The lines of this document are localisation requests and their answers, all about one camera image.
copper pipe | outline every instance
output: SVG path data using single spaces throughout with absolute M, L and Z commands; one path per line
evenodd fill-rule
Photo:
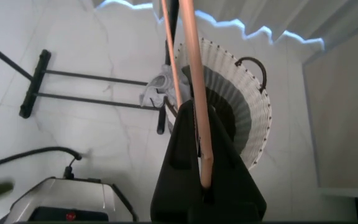
M 172 36 L 171 36 L 171 32 L 170 32 L 171 28 L 170 28 L 170 25 L 169 25 L 169 17 L 168 17 L 166 0 L 162 0 L 162 12 L 164 14 L 165 32 L 167 33 L 169 57 L 170 57 L 171 66 L 172 66 L 173 86 L 175 87 L 175 94 L 177 96 L 177 104 L 178 104 L 178 110 L 179 110 L 179 107 L 181 105 L 181 95 L 180 95 L 180 89 L 179 89 L 179 78 L 178 78 L 178 72 L 177 72 L 177 65 L 175 64 L 175 57 L 173 55 L 173 41 L 172 41 Z
M 201 143 L 201 185 L 205 189 L 208 189 L 211 186 L 214 156 L 212 152 L 204 72 L 203 65 L 201 63 L 200 45 L 198 42 L 193 0 L 180 0 L 180 8 L 183 19 L 183 27 L 185 29 L 187 54 L 190 61 L 191 81 L 193 82 L 195 97 L 197 128 Z

marble floor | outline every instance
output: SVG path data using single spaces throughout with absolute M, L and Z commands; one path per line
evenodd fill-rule
M 317 188 L 301 64 L 318 44 L 291 36 L 270 43 L 268 32 L 244 37 L 238 26 L 198 17 L 200 37 L 218 42 L 237 58 L 253 56 L 267 69 L 273 124 L 263 156 L 250 173 L 267 201 L 264 220 L 355 220 L 353 201 L 327 197 Z M 183 42 L 178 23 L 176 44 Z M 0 0 L 0 50 L 32 73 L 42 49 L 48 68 L 147 82 L 164 61 L 165 28 L 151 9 L 112 3 L 94 9 L 88 0 Z M 246 67 L 259 79 L 256 65 Z M 19 117 L 28 80 L 0 61 L 0 158 L 45 146 L 85 154 L 77 177 L 117 184 L 140 220 L 149 208 L 170 135 L 156 133 L 154 111 L 39 98 L 32 116 Z M 142 88 L 46 75 L 42 92 L 137 103 Z M 0 197 L 0 218 L 11 203 L 46 177 L 63 174 L 71 156 L 51 152 L 0 166 L 14 179 Z

garment steamer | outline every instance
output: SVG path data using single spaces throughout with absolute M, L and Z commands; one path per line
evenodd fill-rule
M 177 0 L 171 1 L 171 18 L 168 19 L 165 0 L 162 2 L 165 24 L 169 28 L 167 30 L 171 31 L 167 36 L 167 55 L 171 55 L 170 62 L 174 67 L 172 48 L 179 3 Z M 188 54 L 192 60 L 190 67 L 194 100 L 181 102 L 180 95 L 177 94 L 179 110 L 152 199 L 151 220 L 183 223 L 260 221 L 266 211 L 265 200 L 240 156 L 234 150 L 224 126 L 212 107 L 206 104 L 193 1 L 180 0 L 180 4 L 186 43 L 193 46 Z M 46 64 L 42 62 L 43 56 L 45 52 L 40 57 L 41 64 L 39 63 L 35 73 L 35 75 L 37 72 L 42 74 L 38 77 L 41 81 L 44 73 L 47 72 L 45 71 L 47 62 Z M 2 53 L 0 58 L 16 70 L 21 69 Z M 175 86 L 177 86 L 177 76 L 175 76 L 174 71 Z M 36 97 L 45 96 L 43 93 L 38 93 L 41 81 L 35 82 L 36 77 L 26 76 L 26 78 L 32 79 L 32 83 L 30 93 L 27 92 L 26 105 L 21 108 L 21 116 L 24 118 L 30 116 Z M 78 100 L 67 97 L 63 99 Z M 82 156 L 72 149 L 64 147 L 36 149 L 2 159 L 0 165 L 14 159 L 50 151 L 63 151 L 74 157 L 70 165 L 65 168 L 63 178 L 49 177 L 31 188 L 12 204 L 9 214 L 2 218 L 0 223 L 36 221 L 91 223 L 138 220 L 134 209 L 118 186 L 104 184 L 98 179 L 75 178 L 71 165 L 75 160 L 81 160 Z M 199 156 L 201 175 L 198 166 Z M 11 182 L 0 183 L 0 194 L 12 188 Z

red button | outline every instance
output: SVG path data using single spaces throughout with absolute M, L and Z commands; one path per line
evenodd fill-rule
M 66 220 L 67 221 L 74 221 L 75 219 L 75 213 L 74 212 L 70 212 L 66 214 Z

wicker basket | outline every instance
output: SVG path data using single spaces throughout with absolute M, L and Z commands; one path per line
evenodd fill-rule
M 221 119 L 236 151 L 248 169 L 256 165 L 266 145 L 272 123 L 272 108 L 266 92 L 264 66 L 252 57 L 236 59 L 218 44 L 200 39 L 201 61 L 207 101 Z M 255 62 L 262 70 L 263 83 L 241 64 L 243 60 Z M 186 46 L 180 44 L 175 57 L 180 69 L 191 83 Z M 168 127 L 175 123 L 176 108 L 166 102 Z

